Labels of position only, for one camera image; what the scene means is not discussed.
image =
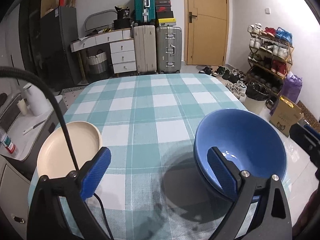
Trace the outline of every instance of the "red sneaker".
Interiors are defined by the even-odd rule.
[[[278,61],[274,60],[273,63],[272,63],[271,71],[274,72],[274,73],[277,73],[278,68],[279,68]]]
[[[285,77],[286,73],[287,73],[287,66],[286,66],[286,64],[283,63],[283,62],[279,62],[277,74],[278,74],[280,77]]]

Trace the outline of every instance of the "silver suitcase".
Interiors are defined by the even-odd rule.
[[[176,26],[158,27],[156,41],[159,73],[180,73],[182,55],[181,28]]]
[[[133,28],[134,51],[139,73],[156,72],[156,29],[152,25]]]

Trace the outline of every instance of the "black cable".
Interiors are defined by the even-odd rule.
[[[115,239],[113,238],[113,235],[112,235],[112,233],[111,233],[110,227],[109,227],[108,222],[107,222],[107,217],[106,217],[106,213],[104,212],[103,203],[102,203],[101,199],[99,198],[99,196],[98,196],[97,194],[93,193],[93,195],[94,195],[94,196],[96,197],[96,199],[99,201],[99,204],[100,204],[100,207],[101,207],[101,211],[102,211],[102,215],[103,215],[103,219],[104,219],[104,223],[106,224],[106,227],[107,227],[108,233],[109,233],[109,235],[110,235],[110,238],[111,238],[111,240],[115,240]]]
[[[58,120],[60,122],[64,137],[66,138],[67,141],[67,145],[70,151],[70,155],[73,161],[73,164],[76,168],[76,171],[79,171],[79,167],[76,161],[76,157],[75,154],[73,152],[73,148],[71,145],[71,140],[70,140],[70,136],[68,133],[68,129],[66,126],[66,122],[64,121],[63,118],[63,114],[60,110],[59,104],[56,100],[56,98],[54,97],[54,95],[52,94],[52,92],[50,91],[50,89],[47,87],[47,85],[36,75],[32,74],[31,72],[25,71],[25,70],[21,70],[21,69],[17,69],[17,68],[12,68],[12,67],[2,67],[0,66],[0,78],[1,77],[7,77],[7,78],[17,78],[17,79],[22,79],[25,80],[27,82],[30,82],[32,84],[34,84],[36,87],[38,87],[43,94],[46,96],[46,98],[49,99],[53,109],[55,110]]]

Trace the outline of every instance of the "drawer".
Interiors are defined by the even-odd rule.
[[[113,64],[113,70],[116,73],[136,71],[137,66],[135,61]]]
[[[130,30],[123,30],[123,39],[130,39],[131,38],[131,29]]]
[[[113,64],[122,63],[122,62],[130,62],[135,61],[136,56],[134,54],[134,50],[112,53],[111,59]]]
[[[122,31],[99,34],[96,37],[97,45],[122,40]]]
[[[110,43],[111,53],[134,50],[133,40]]]
[[[96,38],[95,37],[91,37],[91,38],[87,38],[87,39],[85,39],[83,41],[74,42],[73,43],[73,48],[71,46],[71,51],[78,51],[78,50],[89,48],[89,47],[92,47],[92,46],[95,46],[95,45],[96,45]]]

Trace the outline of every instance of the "wooden door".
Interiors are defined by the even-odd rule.
[[[224,62],[228,0],[188,0],[188,65],[219,66]]]

